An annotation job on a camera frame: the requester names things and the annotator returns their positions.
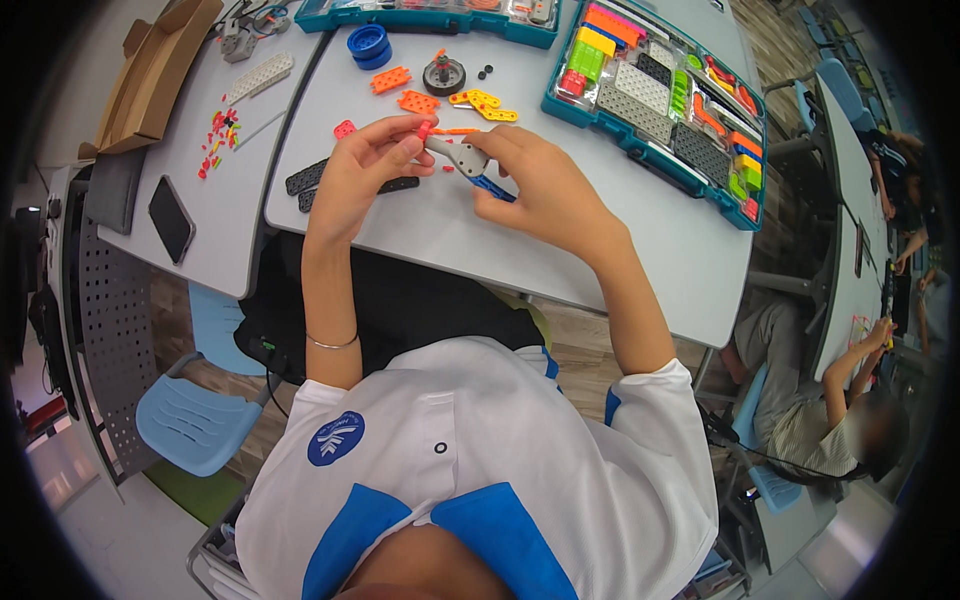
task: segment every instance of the blue wheel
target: blue wheel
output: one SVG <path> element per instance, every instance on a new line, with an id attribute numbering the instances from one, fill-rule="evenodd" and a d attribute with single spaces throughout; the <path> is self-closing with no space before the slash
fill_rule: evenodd
<path id="1" fill-rule="evenodd" d="M 381 66 L 389 62 L 390 59 L 393 57 L 394 57 L 394 49 L 390 47 L 390 44 L 387 44 L 387 47 L 383 49 L 383 52 L 373 57 L 372 59 L 360 60 L 356 57 L 353 57 L 353 61 L 356 62 L 357 66 L 360 67 L 361 69 L 365 71 L 372 71 L 374 69 L 380 68 Z"/>
<path id="2" fill-rule="evenodd" d="M 390 45 L 387 30 L 374 23 L 358 27 L 347 38 L 347 49 L 355 60 L 372 60 Z"/>

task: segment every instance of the floor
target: floor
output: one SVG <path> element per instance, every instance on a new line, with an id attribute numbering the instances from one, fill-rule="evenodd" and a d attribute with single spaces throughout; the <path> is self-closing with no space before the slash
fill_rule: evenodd
<path id="1" fill-rule="evenodd" d="M 762 84 L 788 79 L 813 68 L 816 55 L 812 41 L 798 26 L 799 19 L 794 13 L 779 16 L 767 0 L 730 0 L 727 5 L 750 37 Z M 767 104 L 782 123 L 799 121 L 797 105 L 789 90 L 771 93 Z M 767 181 L 764 225 L 755 236 L 751 256 L 751 267 L 759 269 L 771 268 L 780 249 L 792 243 L 794 226 L 795 211 L 789 189 L 772 170 L 768 172 Z M 193 351 L 186 281 L 154 271 L 151 299 L 157 368 L 165 371 L 178 358 Z M 751 295 L 745 294 L 743 303 L 749 303 L 750 299 Z M 607 388 L 621 376 L 613 358 L 607 319 L 548 300 L 535 299 L 534 304 L 550 323 L 554 340 L 552 355 L 560 365 L 557 381 L 565 395 L 582 415 L 602 420 Z M 674 343 L 681 362 L 696 374 L 706 349 L 680 339 Z M 263 377 L 223 372 L 205 361 L 192 363 L 184 375 L 210 390 L 246 399 L 253 399 L 265 382 Z M 705 389 L 735 393 L 735 386 L 718 360 L 711 362 L 705 382 Z M 286 383 L 276 390 L 276 399 L 284 410 L 289 410 L 295 391 Z M 253 478 L 282 435 L 284 425 L 283 415 L 268 403 L 228 468 L 241 479 Z"/>

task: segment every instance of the teal storage box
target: teal storage box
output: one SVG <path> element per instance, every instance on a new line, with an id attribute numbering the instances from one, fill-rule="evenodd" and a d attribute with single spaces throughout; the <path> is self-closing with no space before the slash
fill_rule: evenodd
<path id="1" fill-rule="evenodd" d="M 708 49 L 630 0 L 583 0 L 577 11 L 543 111 L 607 132 L 630 159 L 709 200 L 738 229 L 759 231 L 767 169 L 762 97 Z M 582 48 L 571 56 L 584 43 L 581 27 L 617 42 L 599 76 Z M 586 85 L 576 83 L 580 76 Z"/>
<path id="2" fill-rule="evenodd" d="M 294 21 L 307 33 L 358 23 L 431 34 L 475 29 L 549 48 L 557 36 L 560 5 L 557 0 L 306 0 Z"/>

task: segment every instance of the pink block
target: pink block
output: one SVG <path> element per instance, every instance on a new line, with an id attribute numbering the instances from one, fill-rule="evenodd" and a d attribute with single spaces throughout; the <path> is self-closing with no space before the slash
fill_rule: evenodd
<path id="1" fill-rule="evenodd" d="M 633 22 L 633 21 L 631 21 L 631 20 L 629 20 L 629 19 L 626 19 L 626 18 L 620 16 L 620 15 L 617 14 L 616 12 L 608 11 L 607 9 L 603 8 L 602 6 L 600 6 L 600 5 L 598 5 L 598 4 L 593 4 L 593 3 L 590 3 L 589 9 L 592 10 L 592 11 L 601 12 L 601 13 L 605 14 L 606 16 L 608 16 L 609 18 L 611 18 L 611 19 L 613 19 L 613 20 L 615 20 L 615 21 L 617 21 L 617 22 L 619 22 L 619 23 L 622 23 L 622 24 L 623 24 L 624 26 L 626 26 L 626 27 L 629 27 L 630 29 L 632 29 L 632 30 L 634 30 L 635 32 L 637 32 L 638 34 L 643 34 L 644 36 L 646 36 L 646 32 L 643 31 L 642 29 L 640 29 L 640 26 L 639 26 L 639 25 L 637 25 L 635 22 Z"/>

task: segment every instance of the striped shirt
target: striped shirt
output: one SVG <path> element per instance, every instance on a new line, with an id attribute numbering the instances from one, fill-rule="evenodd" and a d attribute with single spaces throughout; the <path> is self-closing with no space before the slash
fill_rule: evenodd
<path id="1" fill-rule="evenodd" d="M 857 465 L 847 450 L 845 433 L 843 420 L 827 431 L 827 403 L 822 399 L 800 403 L 777 422 L 767 440 L 767 454 L 825 475 L 841 477 Z M 797 475 L 819 474 L 783 463 L 777 466 Z"/>

